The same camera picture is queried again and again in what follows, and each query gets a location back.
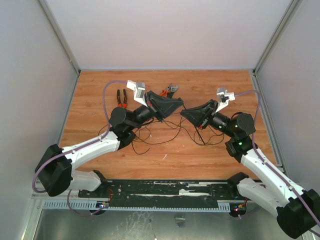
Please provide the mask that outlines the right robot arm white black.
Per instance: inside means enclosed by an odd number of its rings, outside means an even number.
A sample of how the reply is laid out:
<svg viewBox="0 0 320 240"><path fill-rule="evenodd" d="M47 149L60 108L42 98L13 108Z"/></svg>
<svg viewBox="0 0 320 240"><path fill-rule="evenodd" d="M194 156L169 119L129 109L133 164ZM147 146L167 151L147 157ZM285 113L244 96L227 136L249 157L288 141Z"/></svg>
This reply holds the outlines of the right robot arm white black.
<svg viewBox="0 0 320 240"><path fill-rule="evenodd" d="M243 196L256 202L293 239L320 224L320 196L293 182L268 160L254 142L256 129L251 114L241 112L229 118L218 112L215 100L184 109L180 114L199 129L211 126L229 136L225 143L228 154L261 180L257 183L243 172L233 175L226 187L230 198Z"/></svg>

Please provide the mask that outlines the black zip tie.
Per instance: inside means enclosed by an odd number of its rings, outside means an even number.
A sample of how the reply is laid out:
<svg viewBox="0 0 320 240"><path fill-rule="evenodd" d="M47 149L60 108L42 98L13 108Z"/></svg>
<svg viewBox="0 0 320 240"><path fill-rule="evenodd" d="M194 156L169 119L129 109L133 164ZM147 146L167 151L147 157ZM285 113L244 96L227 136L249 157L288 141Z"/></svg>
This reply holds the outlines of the black zip tie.
<svg viewBox="0 0 320 240"><path fill-rule="evenodd" d="M180 115L180 111L179 112L175 112L175 113L172 113L170 114L169 116L167 117L163 117L161 120L159 120L161 123L164 123L165 121L167 121L169 118L172 118L172 117L177 117Z"/></svg>

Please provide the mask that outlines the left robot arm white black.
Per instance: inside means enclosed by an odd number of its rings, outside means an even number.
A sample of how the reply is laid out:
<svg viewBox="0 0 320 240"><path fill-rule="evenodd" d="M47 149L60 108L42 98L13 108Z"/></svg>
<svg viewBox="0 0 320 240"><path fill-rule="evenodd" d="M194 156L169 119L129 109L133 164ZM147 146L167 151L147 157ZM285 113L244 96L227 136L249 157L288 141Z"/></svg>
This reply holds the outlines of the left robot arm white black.
<svg viewBox="0 0 320 240"><path fill-rule="evenodd" d="M111 112L107 130L92 139L61 148L50 145L37 167L35 177L44 187L43 192L50 197L66 190L87 190L96 197L103 197L108 190L99 171L79 171L77 168L101 155L115 152L130 145L136 137L134 129L139 129L151 119L163 121L183 105L181 98L157 95L153 91L144 94L146 104L131 111L117 106Z"/></svg>

